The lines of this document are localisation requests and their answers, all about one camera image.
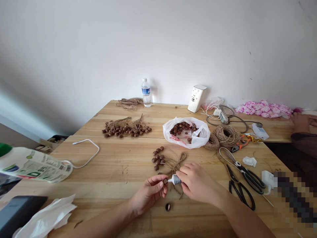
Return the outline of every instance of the white cable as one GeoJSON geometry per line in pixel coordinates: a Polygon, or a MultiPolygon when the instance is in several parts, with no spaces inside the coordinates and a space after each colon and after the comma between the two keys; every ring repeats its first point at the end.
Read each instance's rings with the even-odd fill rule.
{"type": "Polygon", "coordinates": [[[89,139],[85,139],[85,140],[82,140],[82,141],[79,141],[79,142],[74,142],[73,144],[78,144],[78,143],[84,142],[84,141],[86,141],[86,140],[90,141],[91,143],[93,143],[93,144],[98,148],[97,152],[87,161],[87,163],[85,163],[83,166],[76,167],[75,165],[72,164],[72,162],[70,162],[70,161],[68,161],[68,160],[63,160],[62,162],[67,162],[67,163],[71,164],[71,166],[72,166],[73,168],[75,168],[75,169],[80,169],[80,168],[82,168],[82,167],[85,167],[85,166],[98,154],[98,152],[100,151],[99,146],[97,146],[94,142],[92,142],[92,141],[89,140],[89,139]]]}
{"type": "Polygon", "coordinates": [[[263,193],[263,195],[270,195],[270,193],[271,193],[271,185],[267,185],[267,189],[268,189],[267,193],[263,193]]]}
{"type": "Polygon", "coordinates": [[[221,154],[221,149],[225,149],[226,151],[228,151],[230,154],[231,154],[231,156],[234,158],[234,156],[232,155],[232,153],[227,149],[227,148],[224,148],[224,147],[220,147],[219,148],[219,154],[220,154],[220,156],[225,160],[225,161],[227,161],[229,164],[231,164],[231,165],[233,165],[237,170],[239,170],[233,163],[231,163],[230,161],[228,161],[225,157],[223,157],[223,155],[221,154]]]}
{"type": "Polygon", "coordinates": [[[211,110],[212,107],[214,107],[214,108],[216,108],[216,109],[219,109],[219,105],[218,105],[218,104],[212,104],[211,106],[208,106],[206,110],[204,110],[203,108],[201,108],[202,112],[201,112],[200,114],[204,114],[204,115],[208,116],[210,119],[220,120],[220,115],[218,115],[218,117],[215,118],[215,117],[212,117],[212,116],[214,116],[214,114],[209,115],[209,114],[207,113],[207,111],[208,111],[208,110],[211,110]]]}

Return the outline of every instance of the hand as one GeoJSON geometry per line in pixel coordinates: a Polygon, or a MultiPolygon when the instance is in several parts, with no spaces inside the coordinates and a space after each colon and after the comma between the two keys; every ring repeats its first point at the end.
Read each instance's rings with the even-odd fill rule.
{"type": "Polygon", "coordinates": [[[222,197],[228,193],[196,163],[185,164],[180,171],[176,171],[176,174],[182,181],[184,193],[196,201],[211,203],[219,207],[222,197]]]}
{"type": "Polygon", "coordinates": [[[155,175],[148,178],[136,194],[134,194],[130,199],[130,203],[136,216],[148,211],[161,197],[166,197],[167,185],[163,184],[163,179],[167,178],[167,175],[155,175]]]}
{"type": "Polygon", "coordinates": [[[317,126],[317,116],[303,115],[300,112],[294,112],[291,115],[291,120],[294,124],[294,132],[307,132],[310,133],[309,125],[317,126]]]}

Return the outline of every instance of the white speaker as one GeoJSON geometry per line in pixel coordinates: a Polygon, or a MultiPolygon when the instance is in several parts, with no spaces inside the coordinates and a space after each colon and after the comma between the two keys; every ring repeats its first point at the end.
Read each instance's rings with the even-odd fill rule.
{"type": "Polygon", "coordinates": [[[202,85],[195,85],[192,91],[192,95],[191,95],[191,99],[189,101],[188,104],[188,110],[192,111],[192,112],[197,112],[199,110],[200,107],[200,100],[202,97],[202,94],[204,93],[205,89],[207,89],[207,87],[202,86],[202,85]]]}

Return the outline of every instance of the person's left hand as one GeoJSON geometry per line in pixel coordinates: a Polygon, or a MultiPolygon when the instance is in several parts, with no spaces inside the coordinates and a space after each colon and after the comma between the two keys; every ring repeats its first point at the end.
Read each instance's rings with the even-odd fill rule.
{"type": "Polygon", "coordinates": [[[136,216],[144,214],[160,197],[166,197],[167,185],[163,184],[163,179],[167,178],[167,175],[155,175],[148,178],[136,194],[134,194],[130,202],[136,216]]]}

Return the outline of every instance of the twine spool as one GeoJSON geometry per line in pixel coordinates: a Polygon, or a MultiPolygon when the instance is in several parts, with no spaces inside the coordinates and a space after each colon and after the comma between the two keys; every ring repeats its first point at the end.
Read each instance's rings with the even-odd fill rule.
{"type": "Polygon", "coordinates": [[[219,147],[220,147],[220,143],[218,138],[214,134],[211,133],[209,140],[205,144],[205,148],[207,148],[208,150],[218,150],[219,147]]]}
{"type": "Polygon", "coordinates": [[[218,138],[220,145],[223,147],[234,146],[240,139],[240,132],[227,125],[217,126],[213,134],[218,138]]]}

